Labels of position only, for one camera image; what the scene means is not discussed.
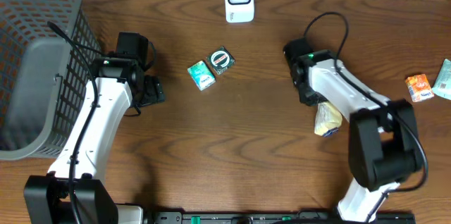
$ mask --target black base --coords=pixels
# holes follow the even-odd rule
[[[75,179],[75,191],[83,223],[117,223],[118,209],[100,180]],[[68,180],[31,175],[23,192],[32,224],[74,223],[68,196]]]
[[[145,93],[141,101],[137,104],[144,107],[152,104],[159,104],[166,100],[163,93],[163,87],[157,76],[145,75],[144,77]]]
[[[159,212],[154,215],[155,224],[287,224],[321,223],[346,224],[340,217],[325,210],[301,210],[299,213],[179,213]],[[378,213],[377,224],[415,224],[412,213]]]

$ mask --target green package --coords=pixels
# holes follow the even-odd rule
[[[451,61],[445,59],[438,73],[432,92],[440,97],[451,100]]]
[[[188,68],[188,73],[191,78],[196,82],[197,87],[202,91],[207,87],[210,87],[215,83],[213,73],[210,72],[205,62],[199,61],[192,67]]]

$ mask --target green led light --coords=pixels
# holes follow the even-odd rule
[[[200,217],[198,216],[191,217],[191,224],[200,224]]]

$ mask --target cable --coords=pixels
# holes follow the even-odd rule
[[[358,92],[360,92],[364,97],[366,97],[368,100],[371,100],[372,102],[374,102],[375,104],[379,105],[380,107],[386,107],[386,104],[383,104],[382,102],[380,102],[379,100],[377,100],[376,98],[372,97],[370,93],[365,92],[363,89],[361,89],[359,86],[357,86],[356,84],[353,83],[353,81],[351,81],[350,79],[348,79],[341,71],[342,68],[338,67],[338,58],[340,57],[340,53],[342,51],[343,46],[345,45],[347,36],[349,34],[349,23],[346,19],[346,17],[344,15],[342,15],[341,13],[338,12],[326,12],[326,13],[322,13],[321,15],[315,17],[315,19],[313,19],[306,27],[305,31],[304,31],[304,37],[307,38],[307,33],[310,29],[310,27],[320,18],[326,16],[326,15],[336,15],[339,16],[343,19],[343,22],[345,23],[345,34],[343,36],[343,40],[341,41],[340,47],[338,48],[337,54],[335,55],[335,58],[333,60],[333,66],[335,67],[335,71],[336,73],[349,85],[351,85],[353,88],[355,88]],[[426,181],[428,179],[428,173],[429,173],[429,167],[428,167],[428,159],[426,157],[426,153],[424,152],[424,149],[418,139],[418,137],[415,135],[415,133],[413,132],[413,130],[410,128],[410,126],[408,126],[408,124],[401,118],[399,117],[394,111],[390,110],[389,108],[387,109],[388,113],[393,117],[394,120],[396,120],[409,134],[410,136],[412,136],[412,138],[414,139],[414,143],[417,147],[417,149],[419,150],[420,154],[421,154],[421,158],[423,159],[423,176],[421,177],[421,180],[414,186],[412,187],[408,187],[408,188],[399,188],[399,189],[389,189],[387,191],[385,191],[384,193],[382,193],[380,199],[378,200],[378,202],[376,203],[375,207],[371,210],[370,214],[368,215],[368,217],[366,218],[365,222],[369,222],[369,220],[371,219],[372,215],[379,209],[379,207],[381,206],[381,204],[383,203],[384,199],[386,199],[388,197],[388,195],[390,193],[396,193],[396,192],[412,192],[414,190],[419,189],[420,187],[422,187],[424,184],[426,184]]]
[[[74,43],[74,41],[72,41],[64,32],[63,30],[61,30],[55,23],[48,21],[47,22],[47,26],[50,27],[51,30],[53,30],[57,35],[59,35],[60,37],[62,37],[67,43],[69,43],[72,48],[74,49],[74,51],[78,52],[78,54],[80,55],[80,58],[83,62],[83,65],[85,66],[85,69],[87,70],[87,74],[89,75],[89,79],[91,80],[92,83],[92,89],[94,90],[94,101],[92,101],[91,104],[91,110],[89,111],[89,114],[87,115],[85,124],[83,125],[81,131],[80,131],[80,135],[78,135],[78,139],[77,142],[75,143],[74,149],[73,149],[73,153],[72,156],[70,157],[70,165],[69,165],[69,179],[68,179],[68,185],[69,185],[69,197],[70,197],[70,206],[72,208],[72,212],[75,218],[75,222],[77,224],[82,224],[82,219],[80,216],[80,212],[78,211],[78,206],[77,206],[77,202],[76,202],[76,195],[74,193],[74,174],[75,174],[75,164],[77,162],[77,157],[78,157],[78,150],[80,149],[80,145],[82,143],[83,140],[83,136],[86,133],[86,129],[89,125],[89,122],[91,121],[92,116],[94,115],[94,111],[97,107],[97,104],[99,102],[99,95],[98,95],[98,91],[97,91],[97,84],[95,81],[94,76],[92,75],[91,70],[89,69],[89,64],[86,61],[86,58],[83,56],[82,52],[77,48],[77,44]]]
[[[106,56],[105,53],[103,53],[103,52],[101,52],[99,50],[93,49],[93,48],[91,48],[89,46],[86,46],[86,45],[83,45],[83,44],[81,44],[79,42],[75,42],[75,41],[72,41],[72,42],[78,47],[81,47],[81,48],[86,49],[86,50],[93,51],[93,52],[95,52],[97,54],[100,54],[100,56]]]
[[[133,108],[135,108],[136,110],[136,114],[132,114],[132,115],[124,115],[127,117],[135,117],[135,116],[140,116],[141,115],[141,109],[137,104],[133,104]]]
[[[149,70],[156,62],[156,50],[154,47],[154,44],[152,44],[152,42],[149,41],[150,47],[152,48],[152,52],[154,53],[154,60],[148,62],[148,64],[142,69],[144,72]]]

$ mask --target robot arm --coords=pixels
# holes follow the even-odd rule
[[[85,133],[85,140],[80,146],[75,178],[83,174],[105,183],[106,162],[111,145],[116,135],[119,122],[132,103],[132,92],[128,82],[118,82],[115,78],[98,77],[96,79],[99,92],[97,106],[91,123]],[[86,84],[85,100],[72,129],[64,150],[50,166],[47,173],[53,173],[57,178],[69,178],[70,155],[73,152],[78,135],[86,121],[94,98],[91,82]]]
[[[147,221],[140,206],[114,204],[105,190],[106,162],[116,130],[125,111],[164,101],[156,77],[144,76],[147,58],[147,38],[121,32],[115,53],[96,58],[91,65],[96,78],[98,104],[87,126],[75,164],[75,203],[83,223],[143,224]],[[86,84],[85,100],[74,128],[60,156],[46,176],[32,175],[24,190],[25,203],[32,223],[73,223],[74,215],[68,196],[71,155],[82,127],[91,110],[94,89]]]
[[[350,122],[349,164],[354,179],[338,204],[340,217],[356,222],[373,221],[385,193],[398,188],[422,167],[411,135],[388,113],[388,108],[395,111],[418,135],[412,106],[405,100],[390,101],[375,93],[338,60],[337,66],[347,79],[387,107],[368,100],[336,73],[332,51],[314,52],[305,38],[291,41],[283,51],[301,103],[314,106],[329,101]],[[382,132],[393,132],[393,140],[382,143],[379,136]]]

